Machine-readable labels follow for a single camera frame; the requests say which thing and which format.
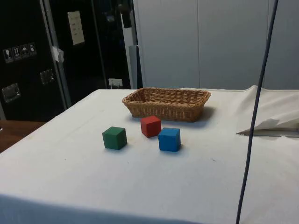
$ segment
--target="black cable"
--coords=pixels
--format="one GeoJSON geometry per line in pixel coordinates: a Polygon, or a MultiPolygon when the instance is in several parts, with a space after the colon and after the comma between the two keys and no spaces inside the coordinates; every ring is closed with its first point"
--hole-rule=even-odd
{"type": "Polygon", "coordinates": [[[269,27],[269,32],[268,32],[268,39],[267,39],[267,44],[266,44],[266,51],[265,51],[265,55],[263,57],[262,70],[261,70],[260,79],[258,81],[258,86],[257,86],[257,91],[256,91],[256,101],[255,101],[255,104],[254,104],[254,109],[253,109],[253,114],[252,114],[252,120],[251,120],[251,127],[250,127],[250,134],[249,134],[249,140],[248,140],[248,150],[247,150],[246,165],[245,165],[243,184],[242,184],[241,195],[240,195],[240,200],[239,200],[239,205],[238,205],[237,219],[236,219],[236,222],[235,222],[236,224],[239,224],[239,222],[240,222],[240,216],[241,216],[241,210],[242,210],[242,203],[243,203],[244,192],[245,192],[245,187],[246,187],[246,182],[247,182],[247,176],[248,176],[248,170],[249,170],[249,164],[250,164],[251,147],[252,147],[254,125],[256,123],[257,107],[258,107],[258,102],[260,100],[261,89],[262,89],[262,84],[263,84],[263,77],[265,75],[265,69],[266,69],[266,64],[267,64],[267,60],[268,60],[268,54],[269,54],[269,49],[270,49],[270,43],[271,43],[271,38],[272,38],[272,31],[273,31],[273,25],[274,25],[274,20],[275,20],[277,5],[278,5],[278,0],[275,0],[274,8],[273,8],[273,13],[272,13],[272,17],[271,17],[271,22],[270,22],[270,27],[269,27]]]}

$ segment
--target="wooden surface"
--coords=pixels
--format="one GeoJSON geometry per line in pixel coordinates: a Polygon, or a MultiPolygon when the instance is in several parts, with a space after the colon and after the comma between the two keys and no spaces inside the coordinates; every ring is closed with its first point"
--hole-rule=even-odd
{"type": "Polygon", "coordinates": [[[39,127],[43,122],[0,120],[0,153],[23,139],[39,127]]]}

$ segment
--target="wooden block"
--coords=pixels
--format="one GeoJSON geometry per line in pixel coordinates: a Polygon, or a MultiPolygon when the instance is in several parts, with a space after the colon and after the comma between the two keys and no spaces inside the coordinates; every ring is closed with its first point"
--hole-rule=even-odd
{"type": "Polygon", "coordinates": [[[161,131],[161,120],[156,116],[142,118],[141,132],[148,138],[157,136],[161,131]]]}
{"type": "Polygon", "coordinates": [[[161,151],[176,152],[181,147],[180,129],[163,128],[159,136],[159,147],[161,151]]]}
{"type": "Polygon", "coordinates": [[[127,144],[126,129],[122,127],[110,127],[103,132],[105,148],[121,149],[127,144]]]}

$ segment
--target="metal frame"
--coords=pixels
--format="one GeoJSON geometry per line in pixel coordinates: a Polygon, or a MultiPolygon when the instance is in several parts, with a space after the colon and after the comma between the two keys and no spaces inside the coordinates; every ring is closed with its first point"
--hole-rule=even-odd
{"type": "Polygon", "coordinates": [[[0,119],[1,120],[6,120],[5,114],[4,114],[4,110],[0,101],[0,119]]]}
{"type": "Polygon", "coordinates": [[[142,84],[143,84],[144,87],[147,87],[147,85],[146,85],[145,67],[144,67],[144,59],[143,59],[141,27],[140,27],[140,21],[139,21],[138,0],[133,0],[133,7],[134,7],[134,15],[135,15],[135,25],[136,25],[136,32],[137,32],[138,49],[139,49],[139,58],[140,58],[142,84]]]}
{"type": "Polygon", "coordinates": [[[99,48],[101,64],[102,64],[102,73],[103,73],[103,78],[104,78],[104,81],[105,81],[105,88],[107,89],[107,79],[106,79],[106,74],[105,74],[104,61],[103,61],[103,57],[102,57],[102,50],[101,50],[100,37],[99,37],[100,34],[99,34],[99,29],[98,29],[97,18],[95,17],[95,10],[94,10],[93,0],[91,0],[91,4],[92,4],[92,10],[93,10],[93,21],[94,21],[94,26],[95,26],[96,36],[97,36],[97,42],[98,42],[98,48],[99,48]]]}
{"type": "Polygon", "coordinates": [[[49,45],[50,45],[51,52],[52,52],[52,58],[53,58],[53,63],[54,63],[54,67],[55,67],[55,72],[57,75],[57,80],[58,80],[58,84],[59,84],[61,97],[63,99],[65,109],[67,109],[68,107],[71,107],[71,97],[70,97],[70,92],[69,92],[68,85],[67,85],[66,78],[65,78],[63,62],[57,62],[57,64],[58,64],[58,67],[57,67],[56,60],[54,58],[54,54],[53,54],[53,50],[52,50],[52,46],[59,48],[59,45],[58,45],[54,21],[53,21],[53,17],[52,17],[50,2],[49,2],[49,0],[40,0],[40,4],[41,4],[42,12],[43,12],[43,20],[44,20],[45,27],[47,30],[47,36],[48,36],[49,45]]]}

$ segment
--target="cabinet door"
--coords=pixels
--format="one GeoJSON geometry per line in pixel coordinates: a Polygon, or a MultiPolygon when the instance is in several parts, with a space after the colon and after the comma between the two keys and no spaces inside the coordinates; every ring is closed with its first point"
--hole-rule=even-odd
{"type": "Polygon", "coordinates": [[[143,86],[199,87],[197,0],[135,0],[143,86]]]}
{"type": "Polygon", "coordinates": [[[6,119],[49,121],[64,106],[39,0],[3,1],[0,25],[0,103],[6,119]],[[13,94],[15,84],[19,94],[13,94]],[[7,99],[3,88],[10,89],[9,98],[18,97],[7,99]]]}
{"type": "Polygon", "coordinates": [[[199,0],[200,87],[258,83],[267,36],[267,0],[199,0]]]}
{"type": "MultiPolygon", "coordinates": [[[[274,0],[269,4],[269,23],[274,0]]],[[[267,89],[299,89],[299,1],[279,1],[265,72],[267,89]]]]}

